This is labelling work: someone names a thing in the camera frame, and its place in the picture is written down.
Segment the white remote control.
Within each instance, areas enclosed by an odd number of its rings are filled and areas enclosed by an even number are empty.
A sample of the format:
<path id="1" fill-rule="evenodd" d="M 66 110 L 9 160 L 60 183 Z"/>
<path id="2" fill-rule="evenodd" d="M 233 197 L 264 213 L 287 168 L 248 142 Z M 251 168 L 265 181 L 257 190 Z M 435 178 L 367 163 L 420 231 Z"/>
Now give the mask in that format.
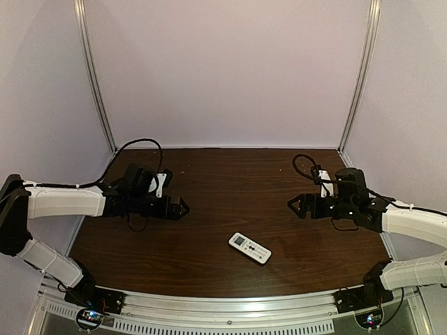
<path id="1" fill-rule="evenodd" d="M 272 256 L 270 249 L 261 246 L 240 232 L 236 232 L 228 240 L 228 244 L 260 265 L 264 265 Z"/>

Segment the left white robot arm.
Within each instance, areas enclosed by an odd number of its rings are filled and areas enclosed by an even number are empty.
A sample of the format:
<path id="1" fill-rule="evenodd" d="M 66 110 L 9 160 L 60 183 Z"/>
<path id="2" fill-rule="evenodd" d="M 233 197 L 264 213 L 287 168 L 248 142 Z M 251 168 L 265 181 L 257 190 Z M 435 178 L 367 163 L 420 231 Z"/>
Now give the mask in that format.
<path id="1" fill-rule="evenodd" d="M 130 164 L 123 177 L 107 184 L 37 184 L 18 174 L 10 175 L 1 188 L 1 253 L 18 257 L 39 271 L 56 278 L 74 300 L 86 310 L 95 309 L 100 294 L 94 280 L 76 261 L 34 237 L 27 228 L 30 220 L 53 216 L 90 216 L 178 221 L 189 213 L 183 199 L 173 201 L 164 189 L 173 174 L 154 172 L 144 165 Z"/>

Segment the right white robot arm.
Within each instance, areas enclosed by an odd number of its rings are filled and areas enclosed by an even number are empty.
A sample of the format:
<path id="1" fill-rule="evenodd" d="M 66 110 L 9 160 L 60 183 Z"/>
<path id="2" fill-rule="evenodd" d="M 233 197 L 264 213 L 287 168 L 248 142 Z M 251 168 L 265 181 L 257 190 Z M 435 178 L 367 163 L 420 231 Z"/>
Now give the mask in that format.
<path id="1" fill-rule="evenodd" d="M 313 167 L 308 179 L 320 186 L 320 192 L 300 194 L 287 202 L 301 219 L 345 219 L 379 234 L 406 235 L 446 247 L 446 213 L 373 192 L 360 169 L 344 168 L 330 179 L 326 171 Z M 435 284 L 446 285 L 445 252 L 375 265 L 363 279 L 365 288 L 359 291 L 358 302 L 372 308 L 384 298 L 385 290 Z"/>

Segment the aluminium front rail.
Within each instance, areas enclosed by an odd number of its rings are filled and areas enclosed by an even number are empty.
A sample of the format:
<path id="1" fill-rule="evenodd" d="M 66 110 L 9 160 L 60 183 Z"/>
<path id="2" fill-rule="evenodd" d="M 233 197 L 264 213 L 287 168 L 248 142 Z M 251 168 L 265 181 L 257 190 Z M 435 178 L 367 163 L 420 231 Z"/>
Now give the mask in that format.
<path id="1" fill-rule="evenodd" d="M 76 308 L 64 301 L 53 281 L 45 279 L 38 289 L 35 311 L 31 314 L 25 334 L 37 334 L 51 302 Z M 227 322 L 236 325 L 286 326 L 353 316 L 354 312 L 339 314 L 332 294 L 334 290 L 303 295 L 252 298 L 199 298 L 153 295 L 140 292 L 122 291 L 125 294 L 120 315 L 156 322 L 198 323 L 212 325 Z M 417 326 L 427 321 L 420 293 L 416 289 L 405 290 L 409 307 L 396 315 L 408 315 Z"/>

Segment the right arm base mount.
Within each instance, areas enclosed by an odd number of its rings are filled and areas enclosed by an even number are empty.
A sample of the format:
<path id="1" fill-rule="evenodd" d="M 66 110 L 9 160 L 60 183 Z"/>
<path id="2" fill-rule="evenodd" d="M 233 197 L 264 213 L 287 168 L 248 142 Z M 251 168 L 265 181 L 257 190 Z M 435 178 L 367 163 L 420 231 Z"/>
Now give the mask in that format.
<path id="1" fill-rule="evenodd" d="M 389 290 L 376 289 L 372 285 L 361 285 L 355 288 L 343 287 L 332 294 L 338 313 L 359 311 L 366 308 L 380 307 L 394 299 Z"/>

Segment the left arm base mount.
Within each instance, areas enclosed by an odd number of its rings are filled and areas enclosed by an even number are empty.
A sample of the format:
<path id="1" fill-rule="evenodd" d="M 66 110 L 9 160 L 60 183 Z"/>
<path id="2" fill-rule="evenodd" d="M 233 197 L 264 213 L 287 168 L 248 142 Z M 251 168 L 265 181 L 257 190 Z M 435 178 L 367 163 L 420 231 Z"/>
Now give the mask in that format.
<path id="1" fill-rule="evenodd" d="M 81 294 L 74 289 L 67 289 L 64 301 L 76 306 L 100 313 L 117 314 L 122 312 L 125 294 L 116 290 L 94 287 L 91 292 Z"/>

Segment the left aluminium corner post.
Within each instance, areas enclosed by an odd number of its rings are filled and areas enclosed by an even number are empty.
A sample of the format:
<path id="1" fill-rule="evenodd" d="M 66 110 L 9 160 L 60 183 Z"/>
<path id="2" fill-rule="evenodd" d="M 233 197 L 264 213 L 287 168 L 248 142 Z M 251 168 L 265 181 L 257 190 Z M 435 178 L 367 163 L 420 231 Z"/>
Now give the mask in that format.
<path id="1" fill-rule="evenodd" d="M 91 94 L 94 100 L 95 108 L 98 114 L 98 119 L 105 137 L 108 150 L 111 154 L 114 154 L 117 150 L 117 145 L 112 134 L 110 122 L 105 111 L 105 105 L 101 93 L 101 88 L 96 71 L 94 54 L 91 47 L 91 41 L 88 30 L 87 14 L 85 10 L 85 1 L 75 0 L 74 2 L 75 18 L 78 25 L 78 31 L 80 34 L 80 42 L 82 47 L 82 53 L 85 60 L 85 66 L 87 69 L 87 77 L 89 85 L 91 87 Z"/>

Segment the aluminium corner post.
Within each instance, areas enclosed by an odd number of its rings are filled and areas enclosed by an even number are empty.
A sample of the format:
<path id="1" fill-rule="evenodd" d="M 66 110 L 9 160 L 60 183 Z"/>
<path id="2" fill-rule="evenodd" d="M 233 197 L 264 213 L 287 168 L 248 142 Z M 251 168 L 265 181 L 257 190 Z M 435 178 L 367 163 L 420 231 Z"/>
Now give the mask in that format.
<path id="1" fill-rule="evenodd" d="M 346 118 L 344 130 L 338 146 L 338 152 L 343 155 L 346 151 L 350 135 L 352 133 L 354 123 L 358 110 L 360 108 L 361 99 L 365 90 L 369 67 L 374 55 L 374 48 L 376 45 L 376 38 L 379 30 L 379 22 L 381 15 L 381 1 L 371 0 L 369 2 L 369 11 L 367 14 L 367 25 L 365 31 L 365 38 L 362 47 L 362 54 L 360 57 L 360 65 L 356 78 L 356 83 L 353 90 L 353 95 L 349 107 L 349 113 Z"/>
<path id="2" fill-rule="evenodd" d="M 108 150 L 111 154 L 114 154 L 117 150 L 117 145 L 112 134 L 110 122 L 105 111 L 105 105 L 101 93 L 101 88 L 96 71 L 94 54 L 91 47 L 91 41 L 88 30 L 87 14 L 85 10 L 85 1 L 75 0 L 74 2 L 75 18 L 78 25 L 78 31 L 80 34 L 80 42 L 82 47 L 82 53 L 85 60 L 85 66 L 87 69 L 87 77 L 89 85 L 91 87 L 91 94 L 94 100 L 95 108 L 98 114 L 98 119 L 105 137 Z"/>

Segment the right aluminium corner post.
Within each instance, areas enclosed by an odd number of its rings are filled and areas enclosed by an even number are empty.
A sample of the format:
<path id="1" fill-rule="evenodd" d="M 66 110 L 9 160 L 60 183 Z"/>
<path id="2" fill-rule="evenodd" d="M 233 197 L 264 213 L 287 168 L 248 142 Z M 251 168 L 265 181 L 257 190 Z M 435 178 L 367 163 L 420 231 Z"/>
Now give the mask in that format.
<path id="1" fill-rule="evenodd" d="M 376 38 L 379 30 L 379 22 L 381 15 L 381 1 L 371 0 L 369 2 L 369 11 L 367 14 L 367 25 L 365 31 L 365 38 L 362 47 L 362 54 L 360 57 L 360 65 L 356 78 L 356 83 L 353 90 L 353 95 L 349 107 L 349 113 L 346 118 L 344 130 L 338 146 L 338 152 L 343 155 L 346 151 L 350 135 L 352 133 L 354 123 L 358 110 L 360 108 L 361 99 L 365 90 L 369 67 L 374 55 L 374 48 L 376 45 Z"/>

